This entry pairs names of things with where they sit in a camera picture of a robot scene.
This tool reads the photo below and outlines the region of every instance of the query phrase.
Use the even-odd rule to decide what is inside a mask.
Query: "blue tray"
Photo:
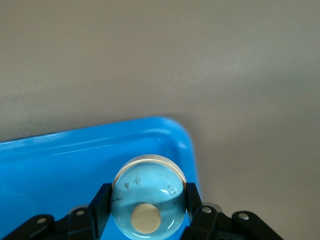
[[[92,126],[0,143],[0,239],[38,214],[63,218],[88,204],[130,159],[157,154],[174,161],[199,185],[190,137],[164,117]],[[188,225],[169,239],[177,240]],[[102,240],[127,239],[110,217]]]

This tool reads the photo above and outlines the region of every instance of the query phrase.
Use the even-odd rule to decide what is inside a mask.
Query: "silver screw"
[[[38,219],[38,221],[36,221],[37,224],[43,224],[45,221],[47,221],[47,218],[42,217],[40,219]]]
[[[249,216],[247,214],[245,214],[244,212],[239,213],[239,218],[241,218],[242,220],[249,220]]]
[[[85,213],[85,211],[79,210],[79,211],[76,212],[76,215],[77,215],[77,216],[81,216],[81,215],[83,215],[84,213]]]
[[[210,214],[212,211],[211,211],[211,208],[208,207],[208,206],[204,206],[202,208],[202,212],[206,213],[206,214]]]

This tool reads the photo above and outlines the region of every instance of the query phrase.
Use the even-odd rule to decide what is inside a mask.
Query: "gray surface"
[[[319,239],[320,1],[1,1],[0,140],[150,115],[203,199]]]

